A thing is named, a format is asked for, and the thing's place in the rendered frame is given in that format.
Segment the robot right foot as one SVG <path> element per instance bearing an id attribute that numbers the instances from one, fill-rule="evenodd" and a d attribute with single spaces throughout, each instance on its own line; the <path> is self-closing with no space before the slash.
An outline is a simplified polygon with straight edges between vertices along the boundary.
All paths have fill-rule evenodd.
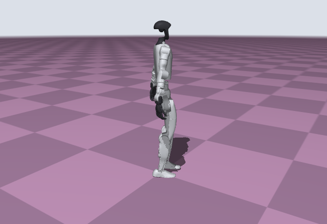
<path id="1" fill-rule="evenodd" d="M 160 170 L 161 171 L 161 170 Z M 159 172 L 159 169 L 155 169 L 152 173 L 154 177 L 164 177 L 164 178 L 172 178 L 175 177 L 176 174 L 171 173 L 169 171 L 163 170 L 164 172 Z"/>

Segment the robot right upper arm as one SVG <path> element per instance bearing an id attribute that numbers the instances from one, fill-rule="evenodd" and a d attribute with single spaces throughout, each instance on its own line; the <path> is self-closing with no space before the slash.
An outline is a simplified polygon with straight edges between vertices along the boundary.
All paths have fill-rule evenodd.
<path id="1" fill-rule="evenodd" d="M 166 67 L 168 64 L 168 58 L 170 56 L 170 48 L 166 46 L 161 46 L 159 50 L 159 70 L 162 70 L 162 79 L 167 79 L 169 76 L 169 73 L 166 71 Z"/>

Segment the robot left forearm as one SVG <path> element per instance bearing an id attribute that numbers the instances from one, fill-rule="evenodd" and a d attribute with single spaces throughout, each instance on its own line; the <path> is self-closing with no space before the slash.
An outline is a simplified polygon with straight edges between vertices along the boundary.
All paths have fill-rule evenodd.
<path id="1" fill-rule="evenodd" d="M 155 70 L 152 69 L 152 78 L 151 78 L 151 82 L 153 83 L 153 87 L 157 86 L 156 83 L 156 77 L 155 77 Z M 151 83 L 150 83 L 151 84 Z"/>

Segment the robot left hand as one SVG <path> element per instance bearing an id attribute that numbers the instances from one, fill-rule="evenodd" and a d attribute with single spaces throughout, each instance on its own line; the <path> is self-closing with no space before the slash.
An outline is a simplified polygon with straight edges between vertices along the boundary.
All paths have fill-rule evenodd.
<path id="1" fill-rule="evenodd" d="M 156 87 L 157 86 L 153 87 L 153 83 L 151 82 L 150 87 L 151 87 L 151 90 L 150 90 L 150 99 L 151 99 L 151 101 L 155 101 L 154 100 L 154 96 L 156 95 Z"/>

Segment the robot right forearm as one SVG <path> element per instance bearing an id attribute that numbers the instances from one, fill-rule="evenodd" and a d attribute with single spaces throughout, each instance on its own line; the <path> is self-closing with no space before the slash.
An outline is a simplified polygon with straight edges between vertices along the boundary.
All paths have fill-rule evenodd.
<path id="1" fill-rule="evenodd" d="M 163 99 L 163 95 L 165 93 L 166 81 L 164 79 L 162 79 L 161 77 L 162 77 L 162 70 L 159 70 L 157 79 L 156 79 L 156 83 L 157 83 L 156 95 L 154 96 L 154 100 L 157 102 L 158 102 L 158 97 L 162 96 L 162 99 Z"/>

